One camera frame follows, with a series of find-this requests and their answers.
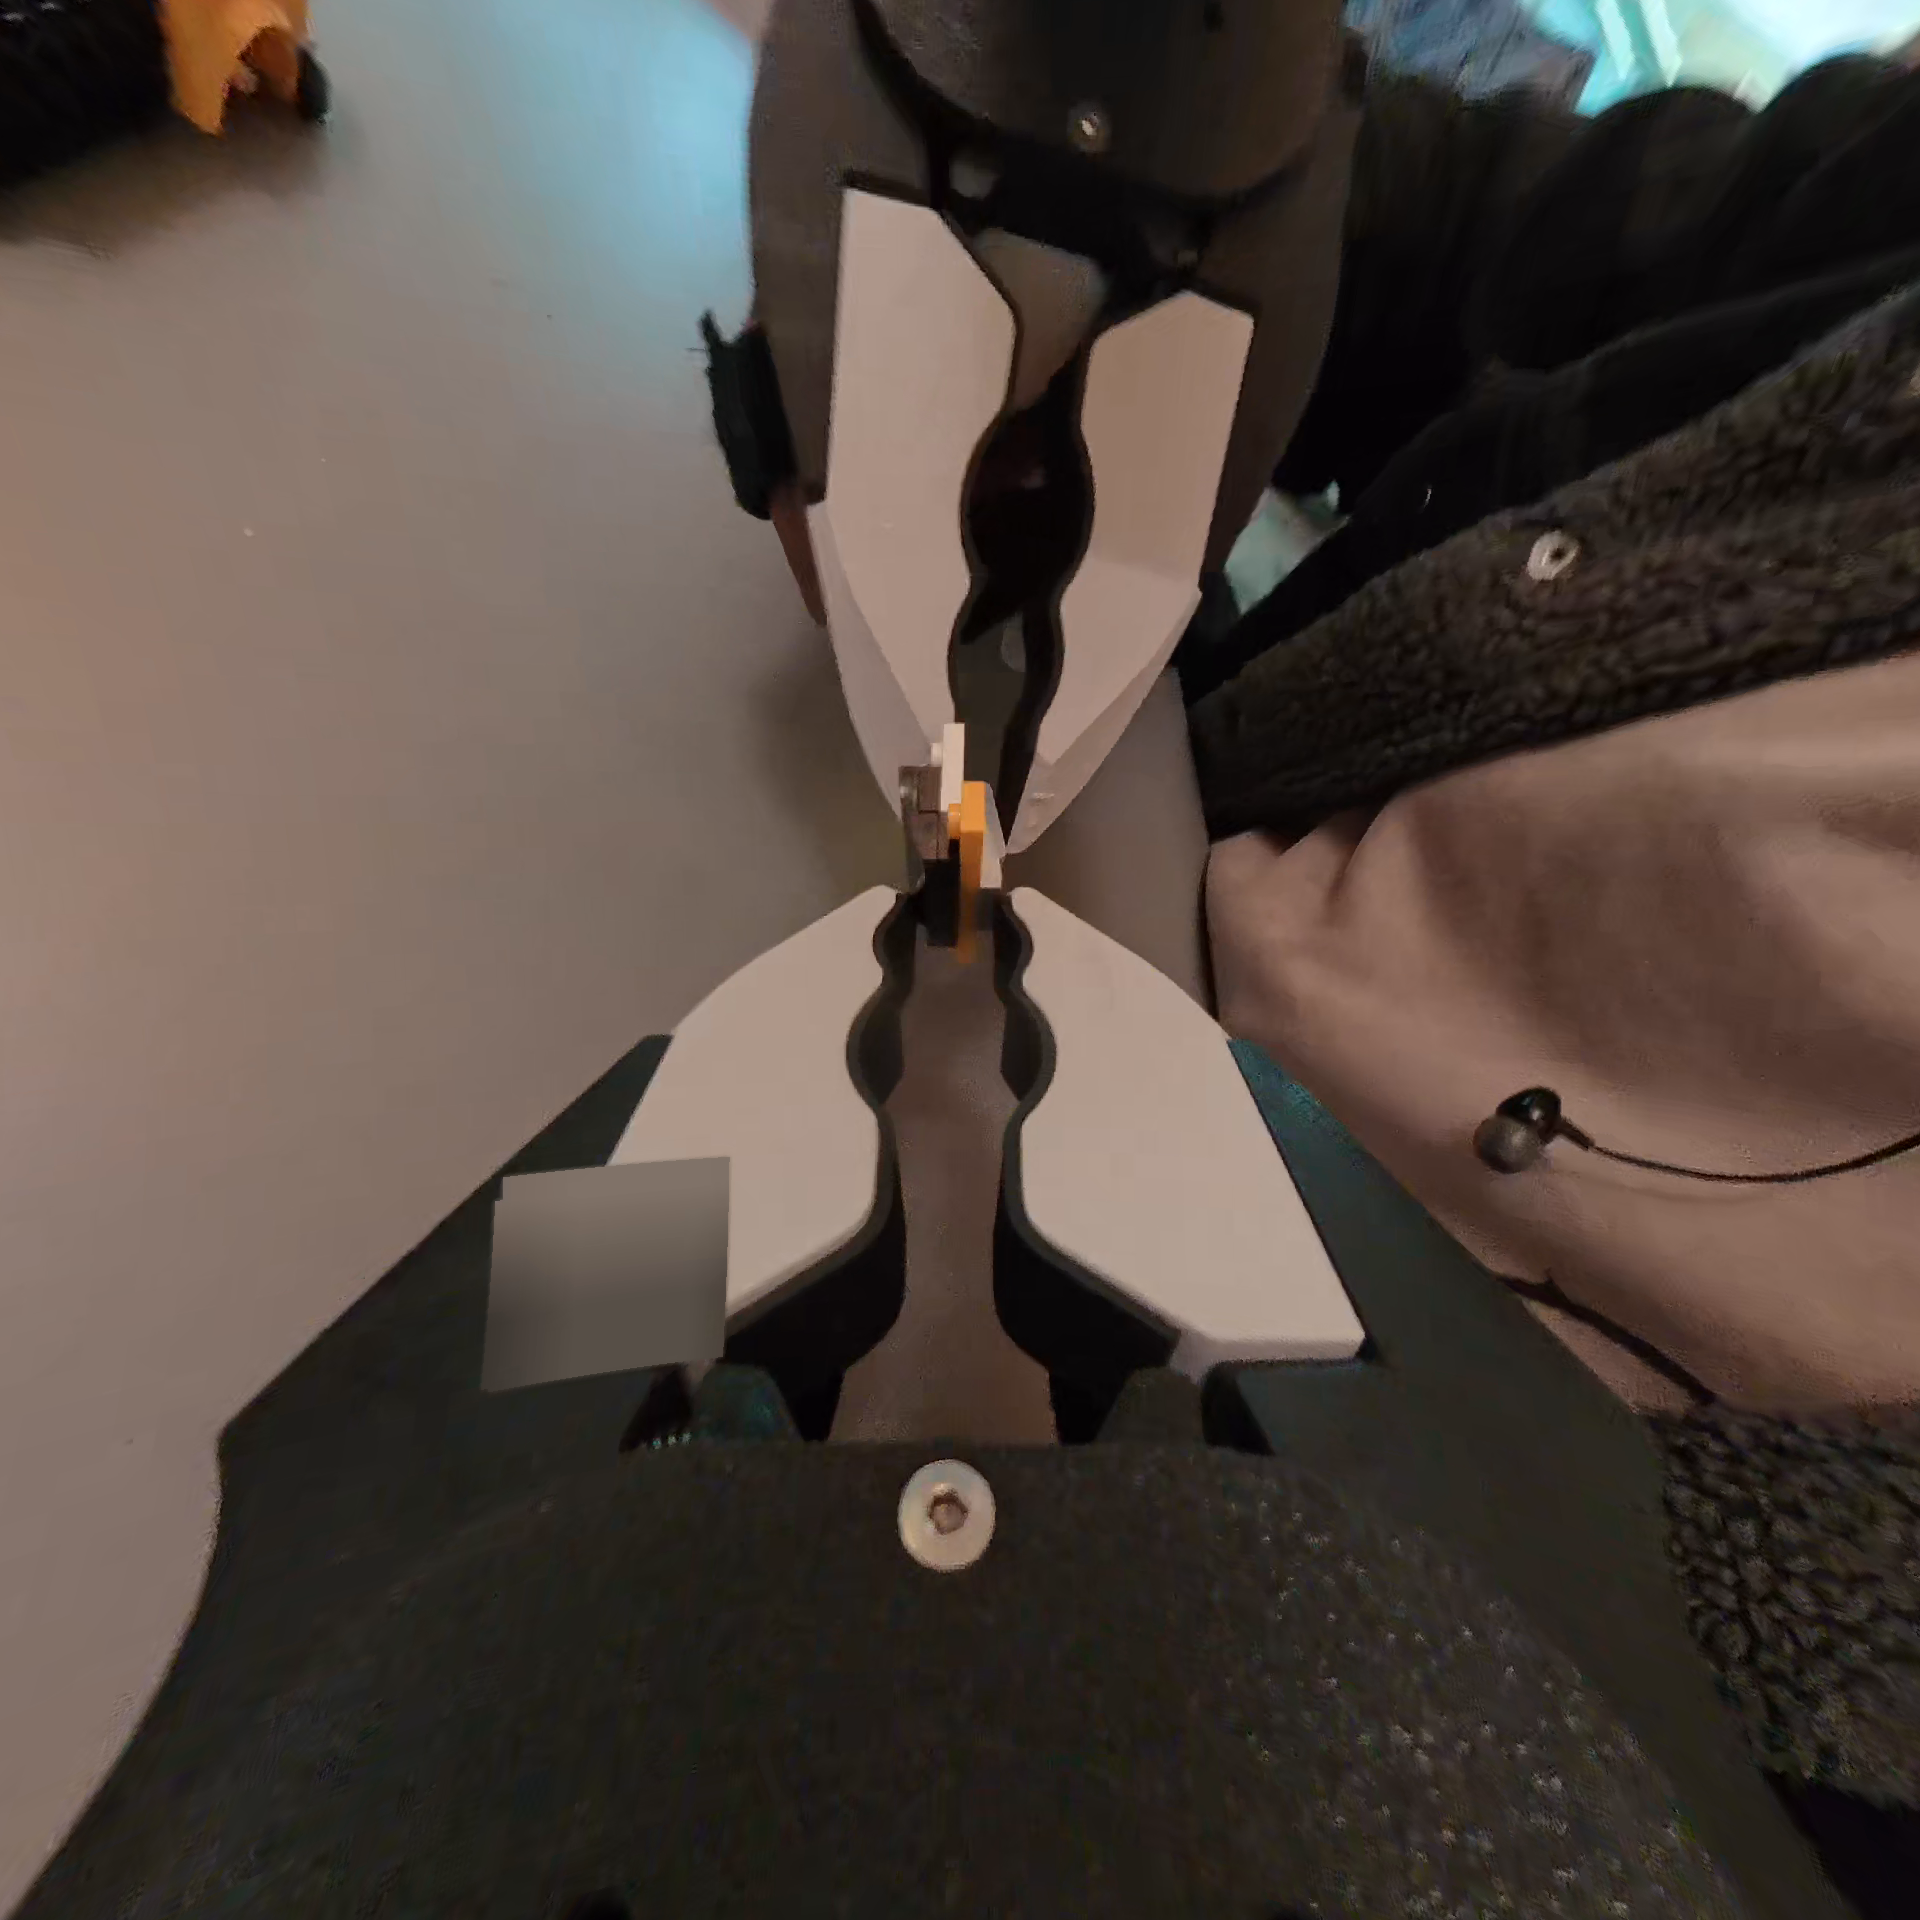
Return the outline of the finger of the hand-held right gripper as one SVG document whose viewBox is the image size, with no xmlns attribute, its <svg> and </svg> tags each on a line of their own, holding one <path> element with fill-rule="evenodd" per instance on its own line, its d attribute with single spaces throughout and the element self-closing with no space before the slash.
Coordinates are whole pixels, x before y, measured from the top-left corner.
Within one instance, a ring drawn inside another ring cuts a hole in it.
<svg viewBox="0 0 1920 1920">
<path fill-rule="evenodd" d="M 1078 442 L 1090 522 L 1058 595 L 1058 676 L 1008 850 L 1031 850 L 1112 754 L 1199 598 L 1218 480 L 1254 322 L 1198 293 L 1103 327 Z"/>
<path fill-rule="evenodd" d="M 947 216 L 853 187 L 834 286 L 822 498 L 810 541 L 839 684 L 887 799 L 967 782 L 950 648 L 974 591 L 965 526 L 982 442 L 1011 414 L 1016 309 Z"/>
</svg>

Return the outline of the black wired earphone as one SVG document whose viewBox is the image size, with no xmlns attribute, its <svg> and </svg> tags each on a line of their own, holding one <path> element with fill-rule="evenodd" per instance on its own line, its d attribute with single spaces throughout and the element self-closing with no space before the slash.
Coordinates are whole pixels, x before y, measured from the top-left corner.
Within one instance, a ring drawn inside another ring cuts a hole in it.
<svg viewBox="0 0 1920 1920">
<path fill-rule="evenodd" d="M 1711 1187 L 1798 1187 L 1852 1176 L 1892 1162 L 1911 1159 L 1917 1152 L 1917 1133 L 1876 1144 L 1852 1159 L 1837 1159 L 1803 1168 L 1774 1171 L 1724 1171 L 1694 1168 L 1662 1159 L 1624 1154 L 1597 1143 L 1579 1130 L 1565 1110 L 1562 1095 L 1551 1088 L 1525 1088 L 1509 1095 L 1478 1123 L 1471 1135 L 1475 1159 L 1493 1172 L 1517 1176 L 1542 1165 L 1556 1144 L 1619 1168 L 1642 1171 L 1655 1176 L 1711 1183 Z"/>
</svg>

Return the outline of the small lego subassembly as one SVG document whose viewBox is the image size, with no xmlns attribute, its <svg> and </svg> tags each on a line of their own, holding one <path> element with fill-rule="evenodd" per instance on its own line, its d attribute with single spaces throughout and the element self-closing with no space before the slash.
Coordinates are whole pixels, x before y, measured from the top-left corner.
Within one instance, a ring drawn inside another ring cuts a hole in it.
<svg viewBox="0 0 1920 1920">
<path fill-rule="evenodd" d="M 898 771 L 906 891 L 928 944 L 975 959 L 1000 890 L 1003 840 L 992 784 L 967 778 L 970 733 L 948 723 L 918 766 Z"/>
</svg>

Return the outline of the orange black lego car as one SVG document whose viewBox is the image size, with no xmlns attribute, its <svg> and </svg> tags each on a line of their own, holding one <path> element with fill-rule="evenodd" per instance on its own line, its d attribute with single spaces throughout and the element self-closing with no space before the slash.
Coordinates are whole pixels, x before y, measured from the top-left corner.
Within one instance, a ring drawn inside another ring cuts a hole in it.
<svg viewBox="0 0 1920 1920">
<path fill-rule="evenodd" d="M 328 116 L 306 2 L 5 2 L 2 184 L 179 122 L 224 132 L 232 101 Z"/>
</svg>

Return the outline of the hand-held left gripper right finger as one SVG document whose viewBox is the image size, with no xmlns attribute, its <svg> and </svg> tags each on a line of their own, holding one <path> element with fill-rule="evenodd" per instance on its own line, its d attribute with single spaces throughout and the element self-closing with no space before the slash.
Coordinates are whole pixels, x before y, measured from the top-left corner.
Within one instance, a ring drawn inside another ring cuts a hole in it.
<svg viewBox="0 0 1920 1920">
<path fill-rule="evenodd" d="M 1363 1320 L 1218 1022 L 1034 886 L 998 900 L 997 968 L 1015 1344 L 1051 1373 L 1356 1359 Z"/>
</svg>

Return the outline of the beige sweatshirt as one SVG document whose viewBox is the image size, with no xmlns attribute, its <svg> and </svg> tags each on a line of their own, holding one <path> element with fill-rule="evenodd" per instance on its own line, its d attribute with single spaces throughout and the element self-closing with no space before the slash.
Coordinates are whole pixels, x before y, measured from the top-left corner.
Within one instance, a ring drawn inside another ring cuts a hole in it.
<svg viewBox="0 0 1920 1920">
<path fill-rule="evenodd" d="M 1914 656 L 1235 836 L 1207 928 L 1223 1024 L 1630 1406 L 1916 1403 L 1916 1156 L 1728 1187 L 1471 1152 L 1523 1088 L 1707 1171 L 1916 1132 Z"/>
</svg>

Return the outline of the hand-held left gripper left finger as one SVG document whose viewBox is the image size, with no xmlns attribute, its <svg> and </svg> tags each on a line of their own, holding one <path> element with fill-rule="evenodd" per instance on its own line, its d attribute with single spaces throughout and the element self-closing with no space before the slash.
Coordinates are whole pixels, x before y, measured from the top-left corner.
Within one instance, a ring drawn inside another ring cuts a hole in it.
<svg viewBox="0 0 1920 1920">
<path fill-rule="evenodd" d="M 853 1250 L 879 1207 L 879 1117 L 853 1038 L 901 894 L 875 885 L 762 954 L 671 1032 L 614 1165 L 726 1162 L 726 1325 Z"/>
</svg>

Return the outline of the person's right hand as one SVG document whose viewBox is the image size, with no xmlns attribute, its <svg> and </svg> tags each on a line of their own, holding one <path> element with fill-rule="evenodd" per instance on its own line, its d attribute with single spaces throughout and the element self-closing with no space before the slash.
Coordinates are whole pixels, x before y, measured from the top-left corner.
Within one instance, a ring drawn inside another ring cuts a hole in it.
<svg viewBox="0 0 1920 1920">
<path fill-rule="evenodd" d="M 803 486 L 788 484 L 770 493 L 770 524 L 807 618 L 824 628 L 824 595 L 810 534 L 810 500 Z"/>
</svg>

